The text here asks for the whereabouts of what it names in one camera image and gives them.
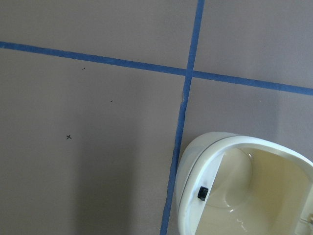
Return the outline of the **white cream plastic bin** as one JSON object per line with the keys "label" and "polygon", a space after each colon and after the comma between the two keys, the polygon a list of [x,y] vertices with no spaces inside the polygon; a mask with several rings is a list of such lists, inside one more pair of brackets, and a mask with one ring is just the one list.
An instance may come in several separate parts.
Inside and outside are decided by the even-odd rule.
{"label": "white cream plastic bin", "polygon": [[192,140],[175,202],[181,235],[310,235],[313,164],[282,145],[227,132]]}

